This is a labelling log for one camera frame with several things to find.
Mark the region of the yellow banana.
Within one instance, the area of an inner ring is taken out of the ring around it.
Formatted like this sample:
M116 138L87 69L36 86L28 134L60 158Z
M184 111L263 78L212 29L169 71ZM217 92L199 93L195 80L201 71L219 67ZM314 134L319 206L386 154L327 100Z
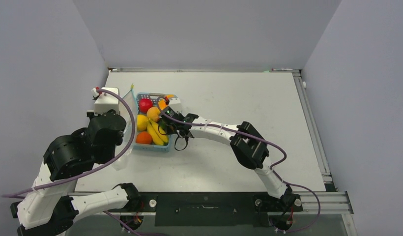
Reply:
M147 131L151 135L152 141L155 145L166 146L169 143L168 135L161 133L159 124L151 119L148 120Z

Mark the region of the orange fruit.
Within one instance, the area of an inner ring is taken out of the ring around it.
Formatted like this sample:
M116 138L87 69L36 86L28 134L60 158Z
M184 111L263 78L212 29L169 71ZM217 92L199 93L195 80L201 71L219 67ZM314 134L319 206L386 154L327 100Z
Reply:
M139 132L136 136L135 142L137 144L150 145L152 144L152 136L147 131Z

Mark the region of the blue plastic basket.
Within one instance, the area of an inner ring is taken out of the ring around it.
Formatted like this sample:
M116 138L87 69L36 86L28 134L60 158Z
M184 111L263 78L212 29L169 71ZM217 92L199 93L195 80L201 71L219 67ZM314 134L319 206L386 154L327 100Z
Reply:
M155 139L157 142L154 142L153 137L150 135L151 132L148 132L147 129L143 130L141 128L138 128L137 125L139 125L139 117L142 117L144 115L146 115L146 113L141 112L139 106L140 106L140 101L142 99L147 99L147 100L151 100L153 106L155 106L157 99L159 97L168 97L168 98L175 98L176 95L172 94L172 95L168 95L168 94L163 94L163 93L137 93L134 94L133 90L131 90L129 93L129 95L132 95L133 97L133 104L130 106L131 110L134 112L134 117L135 117L135 138L134 141L132 143L132 149L136 149L136 150L146 150L146 151L158 151L158 152L169 152L171 149L171 142L169 141L169 138L171 137L169 136L164 136L161 138L161 135L157 136L159 137L158 139ZM151 144L147 144L147 143L137 143L136 141L138 140L138 135L142 132L147 132L148 133L148 137L150 136L152 143Z

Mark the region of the clear zip top bag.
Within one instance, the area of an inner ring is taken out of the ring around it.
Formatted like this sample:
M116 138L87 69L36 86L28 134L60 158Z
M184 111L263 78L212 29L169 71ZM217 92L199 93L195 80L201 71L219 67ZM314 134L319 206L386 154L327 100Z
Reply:
M123 100L129 106L129 108L133 114L133 117L134 117L133 120L134 120L134 122L136 122L137 115L138 115L138 107L137 107L136 96L134 93L133 84L130 85L129 91L123 96ZM127 167L128 162L131 159L132 148L134 146L134 139L137 135L136 125L132 124L129 113L121 102L119 103L119 111L120 111L120 115L126 121L126 127L123 131L123 142L120 146L116 147L115 156L117 156L127 146L128 142L130 141L132 132L134 132L134 137L133 137L133 141L132 141L131 145L128 146L128 149L123 153L123 155L119 159L117 159L111 165L116 171L123 170Z

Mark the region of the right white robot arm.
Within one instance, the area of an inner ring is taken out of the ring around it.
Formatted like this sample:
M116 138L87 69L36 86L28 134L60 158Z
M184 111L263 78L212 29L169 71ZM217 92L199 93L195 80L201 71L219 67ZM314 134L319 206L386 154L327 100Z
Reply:
M165 108L161 119L166 134L177 134L186 141L200 138L229 146L237 162L258 175L276 210L286 212L302 206L299 195L294 194L291 186L275 172L275 167L287 159L287 152L267 141L251 123L219 123L196 114L184 116L172 108Z

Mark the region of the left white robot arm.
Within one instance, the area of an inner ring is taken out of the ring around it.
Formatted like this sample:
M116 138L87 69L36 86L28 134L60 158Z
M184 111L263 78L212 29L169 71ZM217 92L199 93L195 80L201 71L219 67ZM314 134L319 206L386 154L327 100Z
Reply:
M12 203L12 216L19 220L20 236L57 236L76 221L112 209L135 211L141 196L132 183L120 183L113 189L87 196L69 196L76 181L74 176L106 164L115 157L122 144L125 119L110 110L92 116L87 127L70 135L57 137L47 148L35 180L50 184L49 188L28 193Z

